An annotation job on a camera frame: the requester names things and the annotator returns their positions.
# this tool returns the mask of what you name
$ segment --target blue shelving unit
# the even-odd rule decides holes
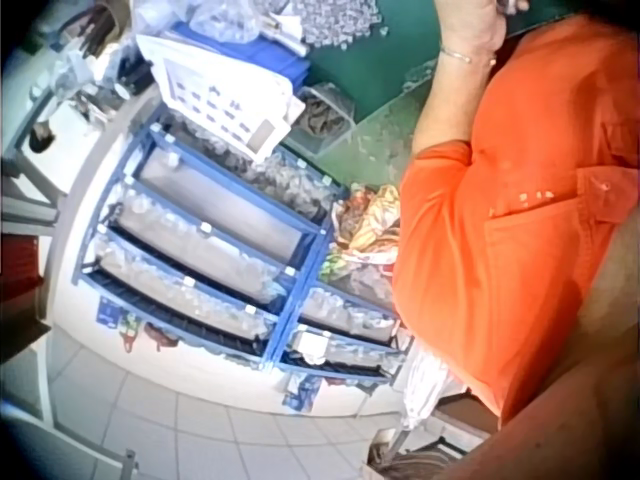
[[[370,309],[390,318],[396,316],[391,309],[342,292],[317,280],[318,272],[333,238],[330,212],[322,211],[321,215],[308,219],[266,195],[256,186],[227,170],[215,158],[208,158],[174,137],[171,131],[165,131],[160,123],[165,112],[166,106],[161,105],[135,135],[109,180],[107,188],[103,191],[82,243],[74,281],[86,283],[125,309],[177,335],[188,345],[202,347],[214,354],[242,361],[253,368],[269,370],[277,367],[285,371],[306,372],[352,381],[389,382],[392,378],[391,372],[384,372],[380,367],[331,362],[312,366],[289,349],[292,336],[298,331],[307,331],[329,337],[331,341],[341,344],[354,345],[385,354],[398,353],[397,346],[391,340],[385,343],[350,335],[301,316],[304,301],[312,288],[322,288],[329,293],[339,295],[347,304]],[[158,188],[146,183],[142,173],[152,153],[158,148],[175,153],[179,161],[188,168],[222,185],[224,189],[298,232],[300,237],[291,257],[286,261],[274,258],[261,249],[259,232],[256,232],[258,235],[256,242],[253,242],[253,239],[248,242],[228,228],[208,223],[206,219],[200,218],[189,208],[176,204],[175,199],[167,198]],[[311,164],[284,147],[277,147],[277,150],[287,165],[304,170],[312,180],[327,186],[336,200],[347,196],[348,192],[344,187]],[[119,188],[123,192],[123,196],[116,200],[111,194],[114,188]],[[159,207],[162,211],[181,219],[204,238],[215,238],[237,249],[242,255],[275,269],[277,274],[274,282],[284,293],[266,304],[261,303],[246,293],[221,283],[220,279],[209,278],[193,265],[190,266],[183,259],[176,258],[175,253],[169,254],[166,251],[160,251],[156,246],[149,245],[136,232],[128,230],[119,222],[119,215],[123,208],[122,198],[132,192],[146,197],[152,206]],[[170,301],[165,303],[149,297],[103,268],[100,258],[92,257],[93,250],[89,247],[97,237],[117,245],[131,258],[157,269],[165,277],[183,282],[200,294],[223,302],[238,311],[255,315],[257,319],[268,325],[267,334],[254,339],[238,336],[173,309]]]

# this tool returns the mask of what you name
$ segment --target white label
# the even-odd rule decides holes
[[[329,339],[310,332],[298,332],[293,340],[293,348],[303,355],[323,357],[329,346]]]

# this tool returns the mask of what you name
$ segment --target floor tile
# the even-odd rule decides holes
[[[178,430],[218,440],[235,440],[226,407],[178,395]]]
[[[367,460],[369,445],[371,445],[370,442],[362,441],[341,443],[336,445],[336,448],[353,468],[359,470],[362,464]]]
[[[235,443],[178,434],[180,480],[247,480]]]
[[[0,366],[2,397],[26,408],[29,413],[40,410],[38,388],[38,359],[36,352],[27,348]]]
[[[315,418],[316,425],[332,443],[348,443],[362,440],[360,434],[345,418]]]
[[[46,475],[46,478],[91,478],[95,459],[88,453],[34,425],[7,425],[16,443],[21,445],[20,449],[26,460],[35,470]]]
[[[308,480],[289,447],[240,445],[251,480]]]
[[[274,415],[229,409],[233,431],[238,443],[259,445],[286,445]]]
[[[293,447],[292,450],[311,480],[348,480],[356,474],[333,445]]]
[[[140,473],[161,480],[176,480],[175,431],[116,409],[104,446],[115,453],[136,452]]]
[[[289,445],[325,445],[329,443],[312,418],[296,415],[275,415],[274,418]]]
[[[54,326],[47,339],[47,374],[49,379],[56,378],[81,345],[62,328]]]
[[[129,375],[118,397],[118,408],[175,428],[177,401],[176,392],[136,375]]]
[[[398,428],[400,426],[400,414],[387,413],[384,415],[371,415],[367,417],[378,425],[378,428]]]
[[[114,403],[125,371],[95,353],[82,349],[65,369],[63,375],[76,385],[87,388],[96,397]]]
[[[372,417],[349,418],[346,420],[347,423],[360,434],[362,440],[373,440],[373,437],[380,430],[378,422]]]
[[[112,403],[96,397],[65,374],[53,382],[50,395],[57,424],[97,445],[102,443]]]

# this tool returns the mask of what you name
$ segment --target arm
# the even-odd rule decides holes
[[[429,98],[413,134],[413,155],[449,140],[471,139],[471,126],[490,70],[488,60],[466,64],[440,54]]]
[[[414,133],[414,155],[450,140],[470,140],[491,60],[506,35],[506,20],[498,12],[496,0],[435,0],[435,5],[442,45],[471,62],[440,54],[431,92]],[[526,10],[528,3],[521,1],[518,6]]]

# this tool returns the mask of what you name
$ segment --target shirt pocket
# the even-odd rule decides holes
[[[492,362],[486,368],[500,407],[540,346],[551,340],[559,349],[575,322],[575,315],[558,318],[580,305],[577,277],[586,273],[591,250],[584,205],[579,195],[485,224]]]

